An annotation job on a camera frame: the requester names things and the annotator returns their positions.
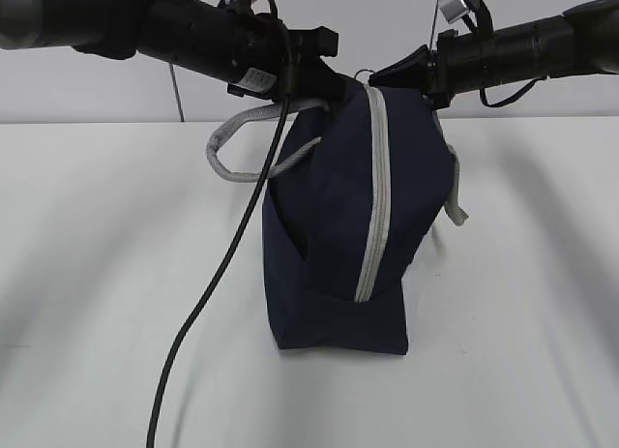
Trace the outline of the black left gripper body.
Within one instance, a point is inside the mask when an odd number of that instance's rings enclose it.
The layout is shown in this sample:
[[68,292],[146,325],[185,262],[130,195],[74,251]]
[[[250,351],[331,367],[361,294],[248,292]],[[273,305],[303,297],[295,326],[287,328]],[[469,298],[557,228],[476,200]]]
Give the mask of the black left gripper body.
[[338,54],[337,32],[319,26],[289,29],[283,35],[282,23],[266,13],[244,15],[241,21],[244,32],[235,62],[243,74],[227,85],[229,94],[275,103],[283,99],[290,81],[294,98],[339,98],[339,74],[323,61]]

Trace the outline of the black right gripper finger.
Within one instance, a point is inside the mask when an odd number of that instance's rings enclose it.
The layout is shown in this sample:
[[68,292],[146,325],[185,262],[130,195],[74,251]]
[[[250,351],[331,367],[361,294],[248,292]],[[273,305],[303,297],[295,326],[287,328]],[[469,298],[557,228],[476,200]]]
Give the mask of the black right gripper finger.
[[428,88],[431,84],[433,59],[426,45],[369,77],[373,87]]

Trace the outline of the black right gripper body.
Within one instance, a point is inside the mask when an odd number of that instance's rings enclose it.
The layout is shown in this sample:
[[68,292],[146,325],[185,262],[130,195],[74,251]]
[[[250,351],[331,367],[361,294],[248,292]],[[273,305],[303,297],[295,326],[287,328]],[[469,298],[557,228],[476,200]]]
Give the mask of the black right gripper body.
[[425,96],[433,110],[448,108],[457,95],[448,66],[449,56],[456,46],[458,31],[449,29],[438,34],[435,50],[431,53],[429,81]]

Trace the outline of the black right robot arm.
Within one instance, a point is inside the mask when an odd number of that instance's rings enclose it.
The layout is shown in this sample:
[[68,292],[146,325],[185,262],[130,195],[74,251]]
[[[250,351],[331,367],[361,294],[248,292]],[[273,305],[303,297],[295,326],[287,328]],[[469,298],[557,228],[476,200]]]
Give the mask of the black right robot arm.
[[468,33],[439,33],[435,48],[420,46],[394,65],[372,74],[373,87],[412,88],[435,109],[458,94],[476,91],[489,106],[487,89],[522,82],[511,105],[551,78],[618,73],[618,0],[596,0],[561,15],[496,30],[486,6],[481,21],[465,21]]

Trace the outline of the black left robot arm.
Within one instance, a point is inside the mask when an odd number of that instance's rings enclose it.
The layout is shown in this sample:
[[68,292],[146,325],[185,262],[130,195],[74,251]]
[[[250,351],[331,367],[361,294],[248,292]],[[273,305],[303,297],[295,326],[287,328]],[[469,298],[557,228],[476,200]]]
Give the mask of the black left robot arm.
[[4,49],[70,46],[112,60],[141,53],[272,102],[342,99],[345,81],[323,60],[338,45],[324,26],[285,28],[274,0],[1,0]]

